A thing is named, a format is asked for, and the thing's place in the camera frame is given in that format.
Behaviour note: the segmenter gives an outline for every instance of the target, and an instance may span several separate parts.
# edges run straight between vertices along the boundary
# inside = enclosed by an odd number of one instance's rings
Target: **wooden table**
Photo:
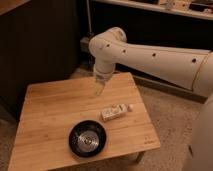
[[[30,0],[0,0],[0,15],[17,8]]]
[[[100,110],[115,104],[132,104],[125,117],[103,123]],[[100,122],[107,142],[98,155],[80,158],[68,146],[68,136],[82,120]],[[129,73],[115,74],[100,96],[94,78],[33,84],[28,87],[9,171],[40,171],[158,148],[159,139],[143,100]]]

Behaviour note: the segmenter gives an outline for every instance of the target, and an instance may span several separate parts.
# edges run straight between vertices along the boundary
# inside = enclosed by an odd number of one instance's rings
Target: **floor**
[[[71,78],[90,75],[77,69]],[[136,154],[132,154],[57,171],[181,171],[193,122],[202,104],[139,85],[138,89],[159,135],[161,148],[146,152],[139,164],[133,162]],[[7,170],[16,128],[0,120],[0,171]]]

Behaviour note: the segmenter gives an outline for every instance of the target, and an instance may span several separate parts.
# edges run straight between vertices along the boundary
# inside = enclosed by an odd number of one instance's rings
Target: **black bowl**
[[[69,136],[71,150],[80,157],[92,157],[105,145],[106,132],[96,121],[86,120],[78,123]]]

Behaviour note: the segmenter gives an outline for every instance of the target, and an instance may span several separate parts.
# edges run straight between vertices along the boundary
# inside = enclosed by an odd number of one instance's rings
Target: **shelf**
[[[144,10],[150,10],[150,11],[157,11],[157,12],[193,17],[193,18],[200,18],[205,20],[213,20],[213,14],[197,12],[193,10],[180,10],[180,9],[167,10],[165,5],[148,4],[148,3],[136,2],[136,1],[130,1],[130,0],[93,0],[93,1],[126,6],[126,7],[137,8],[137,9],[144,9]]]

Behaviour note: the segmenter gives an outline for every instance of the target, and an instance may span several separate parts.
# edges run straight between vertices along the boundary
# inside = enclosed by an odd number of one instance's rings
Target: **table leg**
[[[138,153],[138,156],[137,156],[137,158],[136,158],[136,160],[135,160],[135,162],[136,162],[137,164],[140,163],[140,161],[141,161],[141,159],[142,159],[142,157],[143,157],[144,154],[145,154],[145,151],[139,152],[139,153]]]

